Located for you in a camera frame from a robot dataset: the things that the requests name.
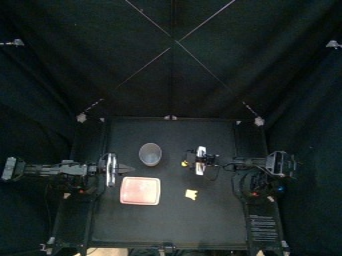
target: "cable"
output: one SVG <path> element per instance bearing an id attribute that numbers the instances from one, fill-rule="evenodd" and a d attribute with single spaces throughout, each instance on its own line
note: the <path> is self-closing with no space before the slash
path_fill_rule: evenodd
<path id="1" fill-rule="evenodd" d="M 203 177 L 206 178 L 206 180 L 209 180 L 209 181 L 215 181 L 217 179 L 218 179 L 218 177 L 219 177 L 219 170 L 221 170 L 221 167 L 222 166 L 217 166 L 217 175 L 215 175 L 215 177 L 213 178 L 213 179 L 210 179 L 207 176 L 206 176 L 206 174 L 203 173 Z"/>
<path id="2" fill-rule="evenodd" d="M 261 169 L 266 174 L 269 174 L 272 177 L 274 177 L 274 175 L 268 171 L 266 168 L 262 168 L 260 165 L 254 165 L 253 167 L 257 167 L 257 168 Z"/>

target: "black curtain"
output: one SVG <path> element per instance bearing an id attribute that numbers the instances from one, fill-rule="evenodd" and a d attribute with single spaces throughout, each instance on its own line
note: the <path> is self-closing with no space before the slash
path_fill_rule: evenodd
<path id="1" fill-rule="evenodd" d="M 294 153 L 302 163 L 281 204 L 286 238 L 298 255 L 342 251 L 342 52 L 324 52 L 270 115 L 270 148 Z"/>

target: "black fabric backdrop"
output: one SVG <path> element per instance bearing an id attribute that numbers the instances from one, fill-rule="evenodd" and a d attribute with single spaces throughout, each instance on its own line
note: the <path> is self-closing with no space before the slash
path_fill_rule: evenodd
<path id="1" fill-rule="evenodd" d="M 282 204 L 290 245 L 341 254 L 342 53 L 325 48 L 341 42 L 341 1 L 4 0 L 0 10 L 0 41 L 26 43 L 0 48 L 0 162 L 66 158 L 75 116 L 99 99 L 91 117 L 254 118 L 245 101 L 270 149 L 304 162 Z"/>

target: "pink plate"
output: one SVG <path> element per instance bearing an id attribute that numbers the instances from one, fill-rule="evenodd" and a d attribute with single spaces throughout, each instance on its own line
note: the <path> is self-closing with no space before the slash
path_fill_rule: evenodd
<path id="1" fill-rule="evenodd" d="M 161 180 L 145 177 L 125 177 L 121 190 L 123 204 L 158 205 Z"/>

